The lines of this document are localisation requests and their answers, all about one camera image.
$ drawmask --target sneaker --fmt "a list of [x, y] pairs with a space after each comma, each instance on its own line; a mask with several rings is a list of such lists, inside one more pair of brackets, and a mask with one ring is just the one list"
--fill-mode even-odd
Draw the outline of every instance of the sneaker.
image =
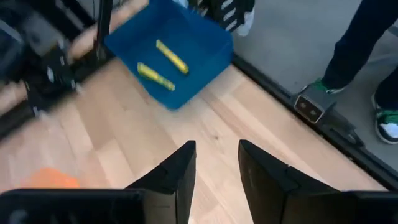
[[249, 34], [251, 26], [253, 25], [253, 21], [254, 21], [254, 7], [251, 12], [244, 13], [244, 23], [241, 24], [236, 29], [236, 33], [238, 33], [238, 35], [241, 37], [247, 36]]
[[337, 94], [345, 89], [345, 87], [340, 88], [340, 89], [328, 89], [323, 83], [322, 80], [319, 78], [315, 82], [313, 82], [311, 85], [316, 86], [318, 89], [325, 91], [327, 94]]
[[374, 99], [372, 95], [372, 105], [376, 110], [376, 120], [374, 129], [377, 136], [387, 144], [398, 143], [398, 110], [384, 110]]

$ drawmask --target yellow marker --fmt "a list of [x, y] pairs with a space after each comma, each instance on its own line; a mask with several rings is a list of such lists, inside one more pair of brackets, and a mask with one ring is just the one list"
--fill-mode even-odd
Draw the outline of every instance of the yellow marker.
[[156, 47], [184, 74], [188, 73], [188, 66], [160, 40], [156, 40]]
[[155, 70], [149, 68], [148, 66], [144, 65], [143, 63], [138, 63], [137, 64], [137, 70], [138, 72], [145, 76], [146, 78], [149, 78], [158, 84], [164, 86], [166, 89], [170, 91], [174, 91], [175, 85], [164, 78], [163, 76], [159, 75]]

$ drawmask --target gray floor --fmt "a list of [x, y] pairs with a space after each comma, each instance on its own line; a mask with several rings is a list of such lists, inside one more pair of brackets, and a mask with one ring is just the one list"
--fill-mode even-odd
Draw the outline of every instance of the gray floor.
[[[257, 0], [247, 37], [235, 51], [292, 93], [321, 77], [335, 42], [349, 25], [360, 0]], [[398, 65], [398, 37], [386, 33], [368, 64], [339, 96], [337, 110], [355, 126], [366, 147], [398, 170], [398, 146], [381, 143], [374, 132], [370, 97]]]

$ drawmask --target blue bin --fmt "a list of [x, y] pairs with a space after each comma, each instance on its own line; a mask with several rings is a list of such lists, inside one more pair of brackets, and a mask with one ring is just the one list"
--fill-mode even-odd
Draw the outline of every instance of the blue bin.
[[[156, 48], [161, 40], [189, 67], [184, 75]], [[171, 0], [150, 3], [112, 34], [106, 46], [138, 78], [146, 91], [170, 110], [195, 96], [230, 63], [232, 36], [216, 23]], [[142, 62], [175, 84], [175, 91], [150, 81], [137, 71]]]

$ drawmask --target wooden floor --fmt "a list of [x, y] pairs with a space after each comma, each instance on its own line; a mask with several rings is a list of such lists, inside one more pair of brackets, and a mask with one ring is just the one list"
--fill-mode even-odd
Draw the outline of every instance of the wooden floor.
[[[143, 4], [128, 2], [113, 27]], [[94, 34], [85, 33], [72, 54], [87, 51]], [[43, 167], [76, 177], [84, 188], [123, 188], [191, 139], [197, 142], [191, 223], [252, 223], [239, 177], [239, 139], [337, 189], [384, 190], [233, 66], [171, 112], [118, 59], [77, 96], [0, 143], [0, 189], [21, 186]]]

